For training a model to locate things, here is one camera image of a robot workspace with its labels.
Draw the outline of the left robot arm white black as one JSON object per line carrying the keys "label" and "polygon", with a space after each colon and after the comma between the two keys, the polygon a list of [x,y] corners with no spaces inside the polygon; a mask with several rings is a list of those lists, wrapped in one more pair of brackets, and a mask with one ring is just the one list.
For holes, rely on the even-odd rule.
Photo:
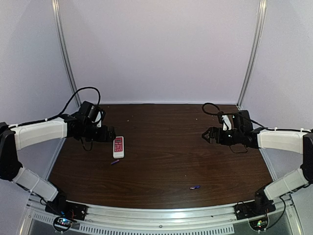
{"label": "left robot arm white black", "polygon": [[17,152],[38,143],[75,138],[80,142],[113,142],[113,127],[102,125],[105,112],[82,111],[71,115],[61,114],[51,120],[31,124],[0,124],[0,178],[10,181],[38,195],[46,205],[60,212],[65,211],[65,194],[49,181],[27,169],[18,159]]}

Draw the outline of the white remote control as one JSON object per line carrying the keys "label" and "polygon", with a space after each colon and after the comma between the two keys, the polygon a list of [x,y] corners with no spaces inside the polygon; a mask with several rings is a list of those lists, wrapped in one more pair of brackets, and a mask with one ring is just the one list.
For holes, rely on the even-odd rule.
{"label": "white remote control", "polygon": [[113,141],[113,158],[121,159],[125,157],[124,137],[118,136]]}

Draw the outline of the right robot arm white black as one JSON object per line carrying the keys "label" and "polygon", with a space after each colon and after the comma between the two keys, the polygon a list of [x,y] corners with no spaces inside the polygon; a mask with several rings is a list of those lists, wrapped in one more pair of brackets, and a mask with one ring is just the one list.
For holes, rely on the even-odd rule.
{"label": "right robot arm white black", "polygon": [[302,165],[285,176],[255,192],[254,211],[264,213],[273,200],[280,196],[309,186],[313,183],[313,133],[309,130],[254,129],[252,124],[239,125],[233,129],[208,128],[201,137],[208,143],[232,146],[241,144],[246,148],[276,149],[301,154]]}

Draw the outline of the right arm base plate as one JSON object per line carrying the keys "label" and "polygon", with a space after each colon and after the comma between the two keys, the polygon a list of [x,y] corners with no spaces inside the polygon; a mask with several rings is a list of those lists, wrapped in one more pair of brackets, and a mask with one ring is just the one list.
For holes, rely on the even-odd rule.
{"label": "right arm base plate", "polygon": [[273,202],[269,202],[265,205],[258,205],[255,200],[250,202],[239,201],[233,206],[233,208],[237,220],[266,215],[267,213],[276,210]]}

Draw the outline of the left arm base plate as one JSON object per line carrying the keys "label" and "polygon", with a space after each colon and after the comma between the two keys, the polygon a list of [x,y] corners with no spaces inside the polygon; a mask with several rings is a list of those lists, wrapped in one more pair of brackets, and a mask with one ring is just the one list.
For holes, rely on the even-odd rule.
{"label": "left arm base plate", "polygon": [[44,204],[46,212],[68,219],[84,221],[87,214],[87,205],[72,203],[64,198],[55,199],[52,202],[47,201]]}

